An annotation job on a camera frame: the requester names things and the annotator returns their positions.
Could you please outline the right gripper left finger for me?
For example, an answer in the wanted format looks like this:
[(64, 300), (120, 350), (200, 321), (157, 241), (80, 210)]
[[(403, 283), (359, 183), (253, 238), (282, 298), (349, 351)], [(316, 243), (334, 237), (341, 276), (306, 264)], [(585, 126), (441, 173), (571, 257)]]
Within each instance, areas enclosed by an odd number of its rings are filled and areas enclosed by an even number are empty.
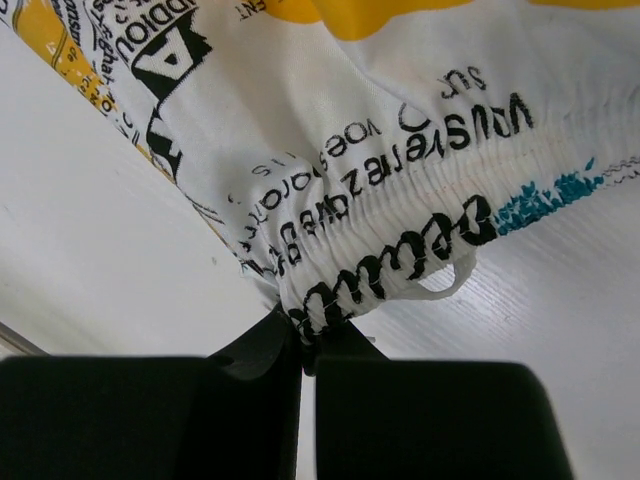
[(5, 479), (292, 479), (301, 365), (274, 310), (208, 357), (1, 364)]

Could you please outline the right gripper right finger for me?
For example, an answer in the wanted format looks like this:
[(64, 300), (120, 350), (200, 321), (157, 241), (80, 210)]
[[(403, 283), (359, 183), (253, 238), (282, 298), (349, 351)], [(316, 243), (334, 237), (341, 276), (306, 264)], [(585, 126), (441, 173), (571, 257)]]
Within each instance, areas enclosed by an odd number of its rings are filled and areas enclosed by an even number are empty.
[(352, 323), (314, 346), (320, 479), (571, 479), (554, 410), (527, 366), (391, 360)]

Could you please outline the colourful printed shorts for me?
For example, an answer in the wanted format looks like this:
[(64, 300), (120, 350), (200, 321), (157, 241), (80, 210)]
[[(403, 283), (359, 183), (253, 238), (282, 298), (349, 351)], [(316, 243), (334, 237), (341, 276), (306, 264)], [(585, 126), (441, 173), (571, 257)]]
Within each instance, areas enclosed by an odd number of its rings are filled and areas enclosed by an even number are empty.
[(5, 1), (303, 341), (639, 163), (635, 1)]

